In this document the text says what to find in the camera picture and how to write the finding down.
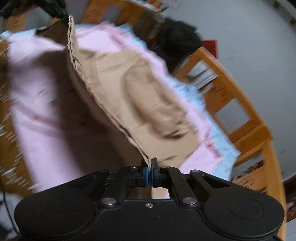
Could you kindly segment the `tan zip jacket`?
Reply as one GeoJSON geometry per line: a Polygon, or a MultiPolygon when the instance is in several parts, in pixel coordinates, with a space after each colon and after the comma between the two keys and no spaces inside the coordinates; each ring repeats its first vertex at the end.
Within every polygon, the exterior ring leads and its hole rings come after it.
{"type": "Polygon", "coordinates": [[[163,62],[132,45],[123,29],[107,22],[76,29],[70,16],[36,35],[65,46],[72,84],[126,166],[155,157],[179,167],[199,148],[188,111],[163,82],[163,62]]]}

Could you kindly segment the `pink floral bed cover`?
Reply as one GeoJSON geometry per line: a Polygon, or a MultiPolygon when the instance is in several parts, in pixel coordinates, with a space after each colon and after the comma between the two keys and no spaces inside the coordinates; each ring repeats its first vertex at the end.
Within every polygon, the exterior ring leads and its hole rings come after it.
{"type": "Polygon", "coordinates": [[[174,90],[163,59],[113,24],[73,34],[79,71],[64,44],[31,31],[9,37],[13,125],[40,190],[153,157],[214,173],[222,156],[206,114],[174,90]]]}

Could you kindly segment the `brown patterned blanket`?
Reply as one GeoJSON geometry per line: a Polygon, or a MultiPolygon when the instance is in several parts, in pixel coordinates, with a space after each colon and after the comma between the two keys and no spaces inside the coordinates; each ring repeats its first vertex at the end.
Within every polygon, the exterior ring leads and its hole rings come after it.
{"type": "Polygon", "coordinates": [[[23,161],[20,146],[16,142],[18,136],[11,118],[8,48],[8,41],[1,39],[1,182],[4,191],[27,197],[33,193],[29,189],[32,181],[23,161]]]}

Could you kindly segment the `wooden bed frame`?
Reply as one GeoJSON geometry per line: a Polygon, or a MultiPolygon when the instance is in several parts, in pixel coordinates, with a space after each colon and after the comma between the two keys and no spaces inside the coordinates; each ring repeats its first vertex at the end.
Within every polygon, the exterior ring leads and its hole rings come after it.
{"type": "MultiPolygon", "coordinates": [[[[71,16],[63,1],[38,4],[55,22],[71,16]]],[[[149,32],[147,9],[131,1],[90,1],[83,13],[84,24],[128,24],[137,37],[149,32]]],[[[285,195],[273,138],[248,97],[204,47],[187,57],[171,77],[186,83],[182,79],[201,60],[218,77],[196,92],[240,152],[230,179],[178,168],[199,201],[197,207],[184,207],[170,199],[167,189],[152,186],[152,160],[146,164],[148,186],[133,188],[119,206],[99,203],[108,176],[100,173],[102,169],[41,191],[30,177],[33,193],[23,197],[14,214],[23,240],[281,240],[285,236],[285,195]]]]}

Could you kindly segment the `white grey garment on rail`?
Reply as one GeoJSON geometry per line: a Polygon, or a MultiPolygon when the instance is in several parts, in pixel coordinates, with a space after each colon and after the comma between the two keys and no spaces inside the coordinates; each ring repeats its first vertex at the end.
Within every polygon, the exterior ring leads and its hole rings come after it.
{"type": "Polygon", "coordinates": [[[199,61],[189,73],[182,79],[200,90],[210,84],[218,75],[203,61],[199,61]]]}

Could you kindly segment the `black garment on rail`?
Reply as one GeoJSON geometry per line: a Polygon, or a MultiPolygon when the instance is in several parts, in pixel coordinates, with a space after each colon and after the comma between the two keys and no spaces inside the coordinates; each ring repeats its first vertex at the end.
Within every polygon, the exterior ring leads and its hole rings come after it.
{"type": "Polygon", "coordinates": [[[157,33],[151,50],[165,60],[170,73],[203,46],[197,28],[183,21],[166,18],[157,33]]]}

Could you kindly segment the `red paper on wall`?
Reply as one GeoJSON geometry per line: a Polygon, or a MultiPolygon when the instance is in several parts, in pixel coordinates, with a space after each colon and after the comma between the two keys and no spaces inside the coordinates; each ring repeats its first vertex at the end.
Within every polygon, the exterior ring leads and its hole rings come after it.
{"type": "Polygon", "coordinates": [[[207,49],[215,58],[218,58],[218,47],[216,40],[204,40],[203,46],[207,49]]]}

